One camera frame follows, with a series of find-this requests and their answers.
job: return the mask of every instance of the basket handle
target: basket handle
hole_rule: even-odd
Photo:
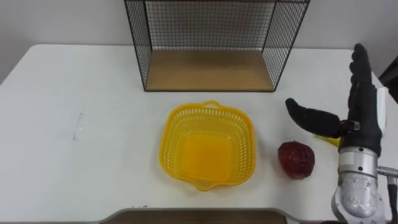
[[[207,191],[210,190],[212,187],[214,187],[213,183],[207,181],[199,181],[199,182],[195,181],[193,182],[193,184],[198,190],[202,191]]]
[[[215,100],[208,100],[204,103],[202,103],[203,107],[207,107],[207,106],[215,106],[216,108],[225,108],[225,106],[219,104],[217,101]]]

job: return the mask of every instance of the black glove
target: black glove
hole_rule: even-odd
[[[341,137],[339,149],[365,147],[380,157],[382,133],[377,123],[377,90],[372,84],[368,53],[361,44],[355,45],[352,59],[347,120],[340,121],[337,115],[326,111],[304,108],[291,98],[285,102],[287,111],[306,131],[324,137]]]

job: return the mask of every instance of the wire mesh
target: wire mesh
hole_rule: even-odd
[[[125,0],[144,89],[152,50],[262,50],[276,89],[310,0]]]
[[[262,56],[274,88],[292,50],[308,4],[277,2]]]
[[[141,80],[145,88],[152,53],[146,6],[144,1],[125,1],[125,4]]]
[[[158,50],[261,50],[274,2],[148,1]]]

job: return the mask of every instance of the white wall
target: white wall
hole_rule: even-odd
[[[352,49],[376,74],[398,54],[398,0],[312,0],[295,47]],[[123,0],[0,0],[0,83],[35,44],[131,44]]]

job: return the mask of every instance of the wire mesh cage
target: wire mesh cage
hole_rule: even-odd
[[[310,0],[125,0],[145,91],[275,91]]]

